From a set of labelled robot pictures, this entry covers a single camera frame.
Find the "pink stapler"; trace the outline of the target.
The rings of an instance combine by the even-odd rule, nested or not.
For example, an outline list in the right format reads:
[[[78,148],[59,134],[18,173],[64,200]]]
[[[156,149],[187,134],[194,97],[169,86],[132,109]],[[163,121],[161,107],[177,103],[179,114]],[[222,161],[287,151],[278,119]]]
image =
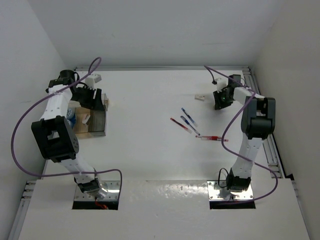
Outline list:
[[[90,117],[91,117],[91,115],[90,114],[86,114],[83,118],[82,118],[82,123],[84,124],[84,125],[87,125],[88,124],[88,121],[90,120]]]

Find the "red capped pen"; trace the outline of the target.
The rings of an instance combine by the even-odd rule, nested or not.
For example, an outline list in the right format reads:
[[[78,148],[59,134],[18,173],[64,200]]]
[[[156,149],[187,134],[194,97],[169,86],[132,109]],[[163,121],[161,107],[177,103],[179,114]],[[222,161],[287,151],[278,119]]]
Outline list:
[[[178,122],[177,120],[175,120],[174,118],[170,118],[170,120],[172,121],[172,122],[174,122],[175,124],[177,124],[178,126],[180,126],[181,128],[183,128],[185,131],[187,131],[188,133],[192,133],[192,131],[188,128],[188,127],[186,127],[186,126],[184,126],[183,124],[181,124],[180,122]]]

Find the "clear acrylic organizer box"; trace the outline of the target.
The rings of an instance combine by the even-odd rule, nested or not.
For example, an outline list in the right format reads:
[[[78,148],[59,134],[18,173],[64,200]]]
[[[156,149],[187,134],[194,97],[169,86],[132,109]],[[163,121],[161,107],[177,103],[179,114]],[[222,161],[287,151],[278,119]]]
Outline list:
[[[81,107],[76,101],[70,101],[68,107],[75,108],[76,123],[73,128],[78,139],[89,139],[104,137],[106,135],[107,111],[109,99],[105,93],[101,95],[102,103],[105,107],[104,111],[90,110]],[[85,115],[90,115],[87,125],[82,123]]]

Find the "metal base plate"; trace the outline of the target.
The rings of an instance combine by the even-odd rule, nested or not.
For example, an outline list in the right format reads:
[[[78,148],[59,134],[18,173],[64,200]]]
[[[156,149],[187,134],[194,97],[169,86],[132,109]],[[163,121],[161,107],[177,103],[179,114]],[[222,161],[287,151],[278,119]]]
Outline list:
[[[228,201],[246,201],[254,198],[251,185],[247,190],[227,190],[226,187],[221,188],[217,180],[207,181],[208,198],[211,202],[228,202]]]
[[[119,200],[120,181],[102,181],[102,190],[97,196],[90,195],[88,193],[82,193],[81,190],[76,187],[74,193],[74,201],[76,202],[94,202],[95,198],[99,202],[113,202]]]

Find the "aluminium frame rail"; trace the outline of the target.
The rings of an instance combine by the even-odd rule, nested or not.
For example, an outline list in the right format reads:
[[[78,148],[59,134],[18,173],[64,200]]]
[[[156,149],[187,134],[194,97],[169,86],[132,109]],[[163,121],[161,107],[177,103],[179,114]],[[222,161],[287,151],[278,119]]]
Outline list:
[[[249,72],[248,66],[211,66],[218,71]],[[204,66],[99,66],[95,71],[171,71],[171,70],[205,70]]]

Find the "white boxed eraser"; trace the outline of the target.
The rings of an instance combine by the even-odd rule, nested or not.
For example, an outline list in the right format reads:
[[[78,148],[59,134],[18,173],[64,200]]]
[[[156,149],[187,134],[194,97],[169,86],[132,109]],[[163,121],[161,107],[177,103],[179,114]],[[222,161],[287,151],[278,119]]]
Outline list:
[[[203,95],[203,94],[196,94],[196,95],[194,96],[194,99],[195,99],[195,100],[202,101],[202,102],[205,101],[205,98],[206,98],[206,96]]]

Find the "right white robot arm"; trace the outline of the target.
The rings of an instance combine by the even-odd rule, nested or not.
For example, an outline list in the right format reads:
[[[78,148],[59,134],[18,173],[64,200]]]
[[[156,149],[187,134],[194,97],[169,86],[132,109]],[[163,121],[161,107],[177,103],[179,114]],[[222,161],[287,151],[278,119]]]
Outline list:
[[[259,148],[275,130],[276,100],[255,94],[250,88],[231,85],[214,91],[213,96],[215,110],[227,108],[233,102],[242,104],[242,143],[226,177],[225,188],[233,192],[246,191],[251,183],[252,167]]]

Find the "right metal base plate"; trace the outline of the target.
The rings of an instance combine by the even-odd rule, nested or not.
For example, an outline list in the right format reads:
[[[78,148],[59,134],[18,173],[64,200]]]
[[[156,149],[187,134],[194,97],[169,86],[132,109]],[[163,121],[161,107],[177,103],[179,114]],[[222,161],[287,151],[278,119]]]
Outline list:
[[[228,202],[228,201],[246,201],[254,198],[251,185],[247,190],[227,190],[226,187],[221,188],[217,180],[207,181],[208,198],[211,202]]]

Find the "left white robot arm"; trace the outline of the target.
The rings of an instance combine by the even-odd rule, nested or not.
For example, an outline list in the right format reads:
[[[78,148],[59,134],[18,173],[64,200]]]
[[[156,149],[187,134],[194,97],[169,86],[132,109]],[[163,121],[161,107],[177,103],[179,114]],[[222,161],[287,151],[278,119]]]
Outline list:
[[[102,200],[108,188],[95,168],[79,155],[78,138],[67,120],[70,101],[89,110],[106,110],[102,90],[94,87],[102,78],[99,74],[90,74],[84,82],[79,79],[75,71],[66,69],[49,82],[46,92],[51,97],[40,120],[31,124],[31,130],[44,159],[65,167],[83,194]]]

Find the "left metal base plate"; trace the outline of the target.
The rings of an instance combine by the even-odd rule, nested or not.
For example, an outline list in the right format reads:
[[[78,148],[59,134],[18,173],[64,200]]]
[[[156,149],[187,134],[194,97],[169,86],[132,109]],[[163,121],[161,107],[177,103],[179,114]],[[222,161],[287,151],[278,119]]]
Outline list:
[[[102,181],[102,190],[97,196],[90,195],[88,193],[82,193],[81,190],[76,187],[74,193],[74,201],[76,202],[94,202],[95,198],[99,202],[113,202],[119,200],[120,181]]]

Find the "blue refill pen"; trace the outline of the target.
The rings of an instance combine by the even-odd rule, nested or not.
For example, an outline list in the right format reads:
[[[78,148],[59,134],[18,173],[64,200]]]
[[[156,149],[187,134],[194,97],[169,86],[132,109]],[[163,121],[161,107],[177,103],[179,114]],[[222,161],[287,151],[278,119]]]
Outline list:
[[[193,120],[193,118],[187,113],[187,111],[182,107],[181,110],[183,111],[183,113],[188,117],[188,119],[195,124],[196,122]]]

